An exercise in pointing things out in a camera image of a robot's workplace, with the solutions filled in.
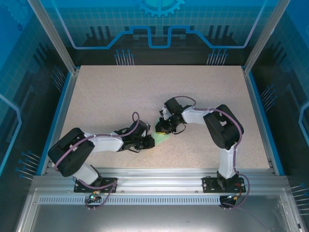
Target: speckled tabletop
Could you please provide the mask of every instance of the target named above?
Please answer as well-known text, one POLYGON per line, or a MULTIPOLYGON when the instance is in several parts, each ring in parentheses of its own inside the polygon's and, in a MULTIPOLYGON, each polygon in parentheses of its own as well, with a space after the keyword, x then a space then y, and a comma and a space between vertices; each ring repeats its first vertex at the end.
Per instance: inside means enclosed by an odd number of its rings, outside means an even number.
MULTIPOLYGON (((197 107, 226 104, 243 125, 239 168, 269 168, 262 139, 240 66, 82 66, 63 126, 84 132, 112 132, 132 124, 132 113, 151 124, 164 102, 187 95, 197 107)), ((178 99, 184 106, 190 100, 178 99)), ((207 127, 188 124, 186 130, 153 149, 136 154, 98 152, 87 163, 109 168, 217 168, 219 150, 207 127)))

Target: aluminum frame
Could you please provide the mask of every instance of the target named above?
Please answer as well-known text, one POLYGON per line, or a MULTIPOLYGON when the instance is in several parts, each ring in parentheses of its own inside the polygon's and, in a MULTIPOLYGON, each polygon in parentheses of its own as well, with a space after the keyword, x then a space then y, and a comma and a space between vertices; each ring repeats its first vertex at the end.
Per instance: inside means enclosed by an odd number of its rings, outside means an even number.
POLYGON ((35 15, 37 16, 38 20, 43 26, 45 32, 47 33, 49 39, 53 43, 55 49, 60 55, 65 66, 67 67, 70 73, 75 74, 76 67, 73 63, 73 60, 71 59, 67 49, 65 48, 55 26, 52 23, 52 20, 48 16, 48 13, 43 7, 41 1, 40 0, 28 0, 28 3, 32 7, 35 15))
POLYGON ((296 206, 293 195, 280 195, 280 199, 283 206, 283 212, 287 219, 289 228, 297 225, 297 232, 299 231, 308 231, 306 225, 303 223, 299 210, 296 206))
POLYGON ((279 0, 275 9, 271 13, 269 20, 267 21, 259 39, 257 40, 256 44, 252 52, 250 53, 246 63, 245 63, 245 74, 248 74, 253 67, 254 63, 258 59, 259 55, 261 54, 264 46, 266 45, 268 39, 270 38, 271 34, 274 32, 276 25, 278 24, 279 20, 281 19, 283 13, 285 12, 286 7, 289 5, 291 0, 279 0))
MULTIPOLYGON (((207 175, 216 176, 216 169, 99 169, 103 176, 117 177, 118 186, 113 196, 186 196, 207 197, 220 196, 220 193, 203 193, 201 178, 207 175)), ((240 170, 248 176, 251 182, 252 196, 282 196, 283 199, 292 198, 291 189, 286 176, 276 176, 271 169, 240 170)), ((87 196, 84 193, 74 193, 72 178, 63 178, 55 171, 48 171, 48 175, 35 176, 19 221, 17 232, 31 230, 38 208, 40 196, 87 196)), ((286 216, 290 215, 293 201, 282 200, 286 216)), ((295 231, 296 220, 288 222, 290 231, 295 231)))
POLYGON ((248 88, 248 93, 249 93, 249 97, 250 97, 250 100, 251 100, 251 103, 252 103, 252 107, 253 107, 253 111, 254 111, 254 114, 255 114, 257 126, 260 130, 260 134, 261 134, 262 142, 263 142, 263 145, 264 145, 265 153, 266 153, 268 160, 272 164, 272 165, 270 165, 270 167, 274 169, 274 173, 276 175, 280 175, 279 169, 278 169, 278 164, 277 164, 275 156, 274 156, 274 151, 273 151, 271 144, 270 144, 270 141, 269 141, 268 133, 267 133, 265 124, 263 122, 261 111, 259 110, 257 98, 256 98, 256 95, 254 94, 253 84, 252 84, 251 79, 249 77, 249 73, 245 73, 245 71, 244 71, 244 78, 245 78, 245 82, 246 82, 246 85, 247 85, 247 88, 248 88))
MULTIPOLYGON (((72 95, 73 95, 73 91, 74 91, 74 87, 75 87, 75 84, 76 84, 76 81, 77 81, 79 70, 80 69, 77 68, 75 74, 71 73, 71 75, 70 75, 68 87, 66 89, 66 92, 65 92, 65 95, 64 95, 64 98, 63 98, 63 103, 62 103, 60 111, 59 111, 59 115, 58 115, 58 118, 57 118, 57 121, 56 121, 55 129, 52 132, 52 138, 51 138, 50 143, 48 145, 48 149, 51 148, 51 146, 53 146, 59 140, 59 138, 61 136, 62 127, 64 125, 64 121, 66 119, 66 115, 67 115, 67 112, 68 112, 68 109, 69 109, 70 101, 71 101, 71 98, 72 98, 72 95)), ((50 160, 47 156, 47 151, 48 150, 46 150, 46 153, 43 151, 43 154, 42 154, 42 157, 44 157, 45 160, 44 160, 44 163, 43 163, 42 171, 40 173, 38 173, 40 175, 45 175, 47 165, 48 165, 49 160, 50 160)))

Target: gear graphic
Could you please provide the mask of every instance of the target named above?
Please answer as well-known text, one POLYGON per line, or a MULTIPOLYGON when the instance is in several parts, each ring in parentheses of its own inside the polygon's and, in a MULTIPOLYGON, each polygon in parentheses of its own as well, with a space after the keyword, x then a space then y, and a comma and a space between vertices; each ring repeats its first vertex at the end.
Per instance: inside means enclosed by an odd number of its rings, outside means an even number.
POLYGON ((144 10, 146 14, 152 17, 157 15, 167 17, 169 14, 175 13, 180 9, 180 5, 184 4, 184 0, 137 0, 140 10, 144 10))
POLYGON ((19 24, 28 17, 29 7, 27 0, 0 0, 0 6, 6 6, 8 12, 19 24))

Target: black mounting plate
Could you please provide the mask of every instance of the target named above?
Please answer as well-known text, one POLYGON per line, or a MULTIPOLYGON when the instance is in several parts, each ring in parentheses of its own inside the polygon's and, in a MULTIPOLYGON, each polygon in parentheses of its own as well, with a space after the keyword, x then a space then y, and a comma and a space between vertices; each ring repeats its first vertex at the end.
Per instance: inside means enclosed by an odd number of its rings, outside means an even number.
MULTIPOLYGON (((100 186, 104 186, 104 185, 108 185, 114 181, 116 181, 117 178, 103 178, 101 181, 100 186)), ((112 193, 116 192, 116 188, 117 186, 115 186, 115 188, 113 189, 112 193)), ((109 186, 108 188, 104 188, 101 189, 101 193, 109 193, 112 189, 112 186, 109 186)), ((94 192, 95 189, 90 189, 85 187, 81 182, 79 182, 78 180, 75 181, 75 186, 74 186, 74 192, 86 192, 86 193, 92 193, 94 192)))
MULTIPOLYGON (((246 186, 244 183, 243 178, 240 177, 235 181, 235 184, 243 184, 241 187, 241 193, 246 192, 246 186)), ((202 178, 202 187, 204 193, 239 193, 239 188, 237 186, 232 186, 223 191, 218 184, 217 177, 206 176, 205 178, 202 178)))

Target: green object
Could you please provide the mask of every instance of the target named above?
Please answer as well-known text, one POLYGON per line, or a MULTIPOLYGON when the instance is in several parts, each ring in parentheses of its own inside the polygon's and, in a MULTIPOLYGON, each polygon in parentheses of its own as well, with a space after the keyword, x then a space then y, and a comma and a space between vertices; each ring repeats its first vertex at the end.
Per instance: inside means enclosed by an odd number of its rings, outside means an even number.
POLYGON ((157 146, 159 143, 169 139, 169 134, 158 134, 153 132, 152 137, 154 138, 154 144, 157 146))

